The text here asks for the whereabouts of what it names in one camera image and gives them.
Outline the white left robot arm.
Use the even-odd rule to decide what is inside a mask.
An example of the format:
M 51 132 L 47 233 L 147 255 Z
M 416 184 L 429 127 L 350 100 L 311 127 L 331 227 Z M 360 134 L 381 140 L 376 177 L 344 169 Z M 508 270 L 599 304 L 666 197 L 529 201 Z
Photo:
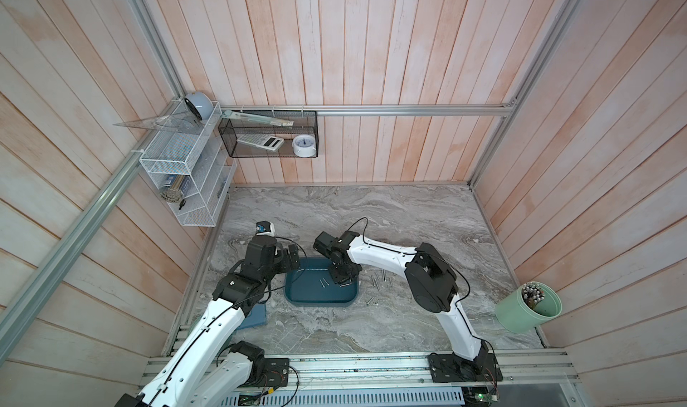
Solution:
M 218 282 L 180 350 L 139 394 L 123 394 L 118 406 L 214 406 L 239 386 L 261 379 L 264 351 L 244 342 L 228 349 L 224 365 L 208 369 L 254 306 L 275 290 L 273 278 L 298 269 L 307 255 L 297 242 L 283 246 L 281 240 L 254 235 L 244 258 Z

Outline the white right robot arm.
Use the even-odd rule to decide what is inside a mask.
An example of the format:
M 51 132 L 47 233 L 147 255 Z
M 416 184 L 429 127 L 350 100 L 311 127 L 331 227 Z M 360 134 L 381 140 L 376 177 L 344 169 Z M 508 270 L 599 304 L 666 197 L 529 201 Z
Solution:
M 313 248 L 331 261 L 328 271 L 338 285 L 354 281 L 363 265 L 405 278 L 416 303 L 437 316 L 451 344 L 451 353 L 427 356 L 433 382 L 496 383 L 503 379 L 490 343 L 475 334 L 464 312 L 456 272 L 434 246 L 384 244 L 346 231 L 340 237 L 320 233 Z

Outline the teal plastic storage tray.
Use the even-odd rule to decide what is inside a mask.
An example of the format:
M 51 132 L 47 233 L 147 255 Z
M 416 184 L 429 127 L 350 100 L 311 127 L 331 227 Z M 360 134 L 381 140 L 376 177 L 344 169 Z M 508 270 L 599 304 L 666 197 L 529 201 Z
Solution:
M 328 272 L 330 260 L 307 258 L 301 260 L 301 267 L 286 275 L 284 294 L 286 299 L 300 307 L 348 307 L 359 294 L 358 282 L 340 288 Z M 327 288 L 320 285 L 320 279 L 329 283 Z

